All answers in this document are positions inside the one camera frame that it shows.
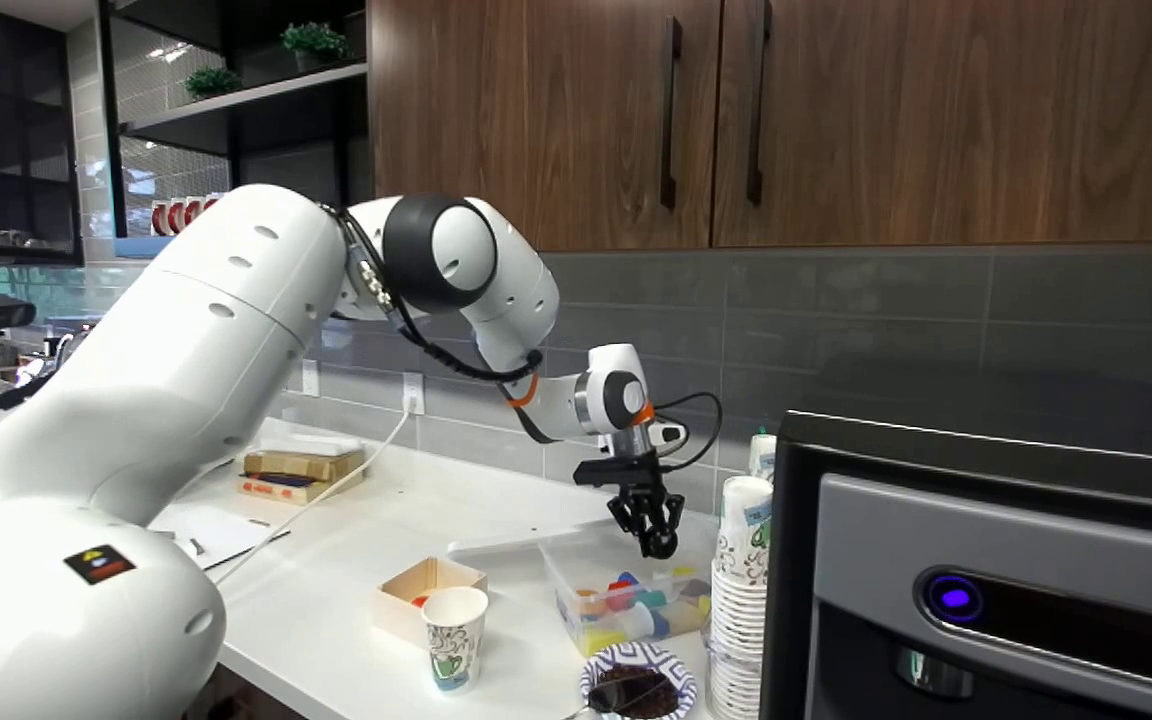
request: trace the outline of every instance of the backsplash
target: backsplash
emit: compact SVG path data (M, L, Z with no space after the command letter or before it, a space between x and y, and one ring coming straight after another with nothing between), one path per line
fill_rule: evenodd
M562 314L547 370L573 371L586 344L633 341L650 398L696 389L728 405L722 441L671 485L714 509L742 473L755 427L786 405L936 418L970 434L1115 444L1152 454L1152 249L856 249L856 252L661 252L547 255ZM100 314L129 270L0 270L0 293L40 317ZM426 337L467 354L458 320ZM320 398L287 381L278 418L385 437L400 371L426 376L426 418L405 444L567 480L586 441L532 444L499 393L458 381L386 326L325 326ZM696 437L708 408L683 411Z

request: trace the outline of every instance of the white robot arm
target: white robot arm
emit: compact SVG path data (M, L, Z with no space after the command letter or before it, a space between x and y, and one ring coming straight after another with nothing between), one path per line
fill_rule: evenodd
M174 717L216 669L212 580L142 525L239 454L317 326L367 295L425 344L411 314L458 314L537 441L611 437L574 473L618 485L616 520L667 558L679 499L648 441L629 344L539 376L557 282L479 201L373 201L347 212L249 184L153 259L40 398L0 420L0 717Z

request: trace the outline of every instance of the appliance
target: appliance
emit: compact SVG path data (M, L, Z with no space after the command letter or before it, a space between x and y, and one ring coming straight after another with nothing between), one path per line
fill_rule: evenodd
M1152 717L1152 455L786 411L764 717Z

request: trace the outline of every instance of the plate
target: plate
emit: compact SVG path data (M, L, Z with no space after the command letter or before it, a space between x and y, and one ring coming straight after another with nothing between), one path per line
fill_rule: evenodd
M604 681L611 669L650 669L671 684L679 703L661 720L683 720L696 703L696 684L693 684L683 659L674 659L661 646L616 646L616 648L606 648L582 663L582 677L580 677L580 703L582 710L586 710L586 694L595 688L595 681Z

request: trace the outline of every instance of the cabinet handle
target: cabinet handle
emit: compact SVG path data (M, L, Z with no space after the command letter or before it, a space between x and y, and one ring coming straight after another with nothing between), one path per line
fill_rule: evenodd
M674 208L679 179L671 174L671 115L679 97L679 64L683 64L683 25L667 19L667 64L663 64L663 134L661 134L661 206Z
M752 89L749 152L742 152L742 201L764 206L764 104L767 104L767 44L770 44L770 0L759 13L759 64Z

